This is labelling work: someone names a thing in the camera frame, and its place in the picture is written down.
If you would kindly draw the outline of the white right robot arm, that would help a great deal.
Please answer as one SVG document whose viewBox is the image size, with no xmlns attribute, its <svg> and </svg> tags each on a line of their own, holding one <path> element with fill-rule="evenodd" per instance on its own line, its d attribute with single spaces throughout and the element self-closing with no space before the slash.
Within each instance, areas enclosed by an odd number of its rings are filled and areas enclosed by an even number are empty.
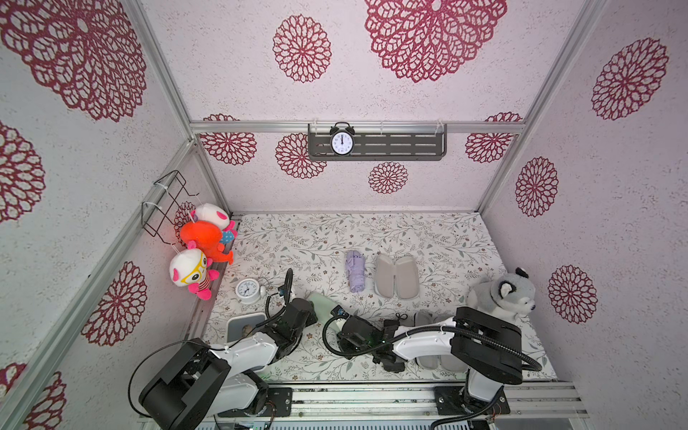
<svg viewBox="0 0 688 430">
<path fill-rule="evenodd" d="M 523 383 L 525 371 L 542 365 L 522 351 L 521 329 L 510 322 L 463 306 L 453 317 L 419 326 L 386 320 L 378 328 L 343 311 L 324 324 L 322 342 L 331 354 L 347 359 L 370 356 L 386 372 L 399 374 L 412 360 L 452 356 L 467 367 L 466 395 L 489 401 L 505 385 Z"/>
</svg>

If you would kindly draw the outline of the grey wall shelf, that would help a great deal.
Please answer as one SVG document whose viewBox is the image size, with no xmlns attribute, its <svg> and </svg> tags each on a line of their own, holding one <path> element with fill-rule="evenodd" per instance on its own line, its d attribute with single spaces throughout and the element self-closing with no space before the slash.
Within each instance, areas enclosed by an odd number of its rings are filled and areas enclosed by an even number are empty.
<svg viewBox="0 0 688 430">
<path fill-rule="evenodd" d="M 437 124 L 428 133 L 356 133 L 354 149 L 348 156 L 331 150 L 330 128 L 320 131 L 309 124 L 307 155 L 311 161 L 440 161 L 447 153 L 447 126 Z"/>
</svg>

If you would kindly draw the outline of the striped plush doll with glasses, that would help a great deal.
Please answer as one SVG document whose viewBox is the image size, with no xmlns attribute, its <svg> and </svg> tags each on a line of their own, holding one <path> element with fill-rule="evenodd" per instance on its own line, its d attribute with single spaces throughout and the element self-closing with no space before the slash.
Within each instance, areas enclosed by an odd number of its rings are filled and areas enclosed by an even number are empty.
<svg viewBox="0 0 688 430">
<path fill-rule="evenodd" d="M 203 301 L 212 297 L 211 285 L 220 277 L 220 273 L 210 268 L 213 260 L 198 248 L 179 252 L 169 263 L 169 275 L 172 282 L 186 288 Z"/>
</svg>

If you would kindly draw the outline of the black alarm clock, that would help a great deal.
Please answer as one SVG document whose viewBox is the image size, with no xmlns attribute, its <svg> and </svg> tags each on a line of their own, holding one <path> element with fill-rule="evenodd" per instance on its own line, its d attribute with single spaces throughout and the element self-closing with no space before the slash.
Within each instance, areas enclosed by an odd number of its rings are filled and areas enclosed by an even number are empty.
<svg viewBox="0 0 688 430">
<path fill-rule="evenodd" d="M 355 128 L 346 121 L 336 122 L 330 128 L 331 150 L 336 156 L 348 156 L 355 145 Z"/>
</svg>

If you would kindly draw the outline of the white table alarm clock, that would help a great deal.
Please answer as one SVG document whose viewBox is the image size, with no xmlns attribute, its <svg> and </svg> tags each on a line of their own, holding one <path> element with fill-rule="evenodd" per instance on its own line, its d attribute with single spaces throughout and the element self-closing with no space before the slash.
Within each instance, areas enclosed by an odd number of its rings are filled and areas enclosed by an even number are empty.
<svg viewBox="0 0 688 430">
<path fill-rule="evenodd" d="M 236 297 L 242 305 L 252 305 L 266 296 L 266 288 L 256 279 L 246 278 L 235 288 Z"/>
</svg>

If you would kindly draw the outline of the mint green zippered umbrella case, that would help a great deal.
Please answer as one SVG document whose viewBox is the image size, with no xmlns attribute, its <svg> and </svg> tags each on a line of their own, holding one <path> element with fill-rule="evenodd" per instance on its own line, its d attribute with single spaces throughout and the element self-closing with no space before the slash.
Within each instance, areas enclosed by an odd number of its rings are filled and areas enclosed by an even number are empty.
<svg viewBox="0 0 688 430">
<path fill-rule="evenodd" d="M 339 305 L 333 299 L 319 292 L 311 292 L 306 299 L 314 305 L 319 324 L 325 324 L 329 321 L 333 317 L 331 312 Z"/>
</svg>

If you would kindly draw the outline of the grey husky plush toy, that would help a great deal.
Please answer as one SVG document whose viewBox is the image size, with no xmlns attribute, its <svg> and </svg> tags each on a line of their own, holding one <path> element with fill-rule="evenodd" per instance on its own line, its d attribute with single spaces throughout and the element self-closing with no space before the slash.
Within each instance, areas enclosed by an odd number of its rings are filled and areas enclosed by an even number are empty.
<svg viewBox="0 0 688 430">
<path fill-rule="evenodd" d="M 469 290 L 467 306 L 514 324 L 536 309 L 536 287 L 518 267 L 495 281 L 480 283 Z"/>
</svg>

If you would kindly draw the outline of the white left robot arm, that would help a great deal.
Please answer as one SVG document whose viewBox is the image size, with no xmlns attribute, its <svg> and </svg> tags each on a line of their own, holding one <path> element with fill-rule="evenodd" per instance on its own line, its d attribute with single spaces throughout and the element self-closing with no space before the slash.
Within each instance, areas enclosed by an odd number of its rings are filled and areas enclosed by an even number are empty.
<svg viewBox="0 0 688 430">
<path fill-rule="evenodd" d="M 268 385 L 255 374 L 293 352 L 304 329 L 317 322 L 315 305 L 295 298 L 250 337 L 212 346 L 185 341 L 141 391 L 138 402 L 162 429 L 195 429 L 229 410 L 256 414 L 267 403 Z"/>
</svg>

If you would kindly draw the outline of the grey tray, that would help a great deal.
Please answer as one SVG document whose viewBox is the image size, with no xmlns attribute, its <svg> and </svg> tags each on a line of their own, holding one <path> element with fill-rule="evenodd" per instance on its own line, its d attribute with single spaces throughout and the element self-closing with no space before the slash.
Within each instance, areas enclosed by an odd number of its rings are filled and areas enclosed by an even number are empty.
<svg viewBox="0 0 688 430">
<path fill-rule="evenodd" d="M 252 313 L 229 318 L 226 326 L 226 342 L 236 342 L 249 335 L 257 324 L 267 319 L 265 313 Z"/>
</svg>

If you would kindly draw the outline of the purple folded umbrella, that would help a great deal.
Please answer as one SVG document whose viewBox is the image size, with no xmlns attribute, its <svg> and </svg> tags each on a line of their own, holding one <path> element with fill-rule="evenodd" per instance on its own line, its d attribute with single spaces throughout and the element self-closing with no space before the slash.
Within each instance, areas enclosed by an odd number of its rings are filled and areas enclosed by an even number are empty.
<svg viewBox="0 0 688 430">
<path fill-rule="evenodd" d="M 351 250 L 346 254 L 345 270 L 349 282 L 349 290 L 352 293 L 361 293 L 366 287 L 365 259 L 365 256 L 358 251 Z"/>
</svg>

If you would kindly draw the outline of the white pink plush doll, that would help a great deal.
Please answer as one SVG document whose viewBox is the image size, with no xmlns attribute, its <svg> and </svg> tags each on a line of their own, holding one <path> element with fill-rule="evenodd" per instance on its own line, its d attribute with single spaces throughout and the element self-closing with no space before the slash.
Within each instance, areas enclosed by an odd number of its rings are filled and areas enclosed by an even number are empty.
<svg viewBox="0 0 688 430">
<path fill-rule="evenodd" d="M 229 214 L 219 206 L 214 204 L 201 204 L 191 211 L 191 216 L 194 221 L 202 220 L 210 222 L 220 229 L 222 232 L 220 243 L 223 245 L 230 244 L 237 237 L 238 231 L 236 222 L 231 220 Z"/>
</svg>

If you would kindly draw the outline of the orange plush toy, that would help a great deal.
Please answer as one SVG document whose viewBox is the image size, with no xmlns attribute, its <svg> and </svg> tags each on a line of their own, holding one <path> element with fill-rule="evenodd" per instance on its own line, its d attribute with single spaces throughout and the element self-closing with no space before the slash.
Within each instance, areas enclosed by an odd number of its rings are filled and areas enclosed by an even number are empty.
<svg viewBox="0 0 688 430">
<path fill-rule="evenodd" d="M 223 232 L 207 221 L 190 221 L 179 232 L 182 242 L 187 249 L 198 249 L 215 263 L 234 263 L 234 254 L 224 253 L 225 245 L 220 243 Z"/>
</svg>

